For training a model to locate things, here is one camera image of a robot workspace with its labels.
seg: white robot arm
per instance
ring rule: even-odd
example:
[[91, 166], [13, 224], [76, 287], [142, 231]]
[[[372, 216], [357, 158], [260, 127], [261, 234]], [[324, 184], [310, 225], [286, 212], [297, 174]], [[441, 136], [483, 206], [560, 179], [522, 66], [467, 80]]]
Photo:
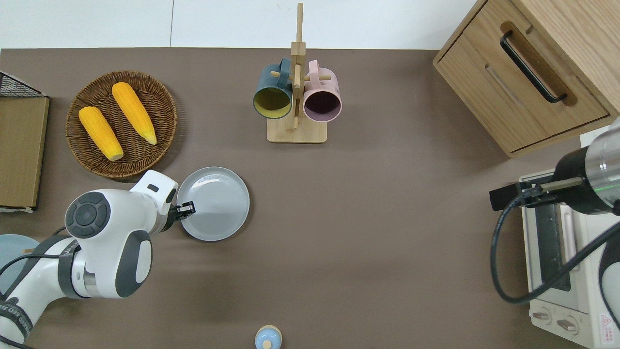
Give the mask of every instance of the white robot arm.
[[194, 212], [172, 206], [178, 184], [147, 171], [129, 191], [101, 189], [75, 199], [65, 215], [71, 237], [54, 235], [0, 297], [0, 348], [21, 347], [47, 305], [61, 297], [124, 298], [151, 269], [151, 236]]

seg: cardboard box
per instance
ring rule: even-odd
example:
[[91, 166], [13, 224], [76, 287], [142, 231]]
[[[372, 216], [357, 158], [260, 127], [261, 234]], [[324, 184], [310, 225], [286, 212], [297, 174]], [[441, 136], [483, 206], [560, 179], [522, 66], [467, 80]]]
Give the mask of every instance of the cardboard box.
[[0, 97], [0, 212], [37, 206], [49, 105], [47, 97]]

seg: oven window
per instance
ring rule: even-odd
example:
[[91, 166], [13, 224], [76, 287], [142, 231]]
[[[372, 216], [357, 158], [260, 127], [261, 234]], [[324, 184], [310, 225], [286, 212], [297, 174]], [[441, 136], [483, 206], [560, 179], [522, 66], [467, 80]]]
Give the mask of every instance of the oven window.
[[[538, 253], [541, 265], [541, 281], [545, 283], [562, 267], [564, 258], [562, 219], [560, 207], [544, 205], [536, 207], [536, 230], [538, 231]], [[561, 291], [570, 291], [570, 275], [564, 276], [552, 286]]]

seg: mug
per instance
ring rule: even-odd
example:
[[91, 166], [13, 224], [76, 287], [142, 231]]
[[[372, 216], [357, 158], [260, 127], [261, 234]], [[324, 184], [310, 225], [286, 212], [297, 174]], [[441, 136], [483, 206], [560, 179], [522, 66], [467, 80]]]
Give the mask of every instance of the mug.
[[[319, 67], [317, 60], [308, 63], [310, 81], [304, 85], [304, 114], [318, 122], [334, 120], [342, 111], [338, 79], [333, 71]], [[329, 75], [329, 80], [319, 76]]]
[[[279, 77], [271, 75], [280, 73]], [[254, 109], [268, 119], [286, 116], [293, 105], [293, 86], [288, 79], [291, 74], [291, 60], [282, 58], [280, 64], [271, 64], [260, 73], [259, 85], [254, 93]]]

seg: warning label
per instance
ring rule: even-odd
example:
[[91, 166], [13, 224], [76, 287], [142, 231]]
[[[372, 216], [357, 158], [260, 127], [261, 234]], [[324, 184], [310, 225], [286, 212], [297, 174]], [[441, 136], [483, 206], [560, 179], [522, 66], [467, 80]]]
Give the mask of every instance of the warning label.
[[614, 344], [614, 323], [609, 314], [601, 314], [601, 335], [603, 336], [603, 344]]

